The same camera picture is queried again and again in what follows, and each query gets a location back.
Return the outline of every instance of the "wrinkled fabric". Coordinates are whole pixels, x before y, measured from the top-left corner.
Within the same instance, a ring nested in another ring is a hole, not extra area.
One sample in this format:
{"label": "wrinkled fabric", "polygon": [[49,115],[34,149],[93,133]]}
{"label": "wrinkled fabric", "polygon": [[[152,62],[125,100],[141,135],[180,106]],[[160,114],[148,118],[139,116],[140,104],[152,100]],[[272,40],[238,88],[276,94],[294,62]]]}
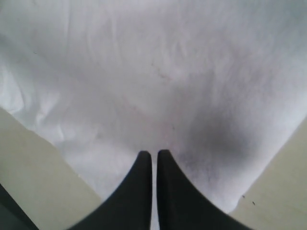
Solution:
{"label": "wrinkled fabric", "polygon": [[1,0],[0,106],[102,200],[140,150],[155,172],[170,149],[229,212],[306,117],[306,12],[305,0]]}

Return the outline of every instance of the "white cloth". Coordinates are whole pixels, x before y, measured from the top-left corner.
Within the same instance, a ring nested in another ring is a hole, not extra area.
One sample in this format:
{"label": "white cloth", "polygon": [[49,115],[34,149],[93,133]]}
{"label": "white cloth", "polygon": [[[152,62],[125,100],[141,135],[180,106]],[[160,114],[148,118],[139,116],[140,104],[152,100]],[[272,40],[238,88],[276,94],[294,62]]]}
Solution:
{"label": "white cloth", "polygon": [[306,11],[304,0],[2,0],[0,106],[103,200],[138,151],[155,166],[170,149],[229,212],[307,114]]}

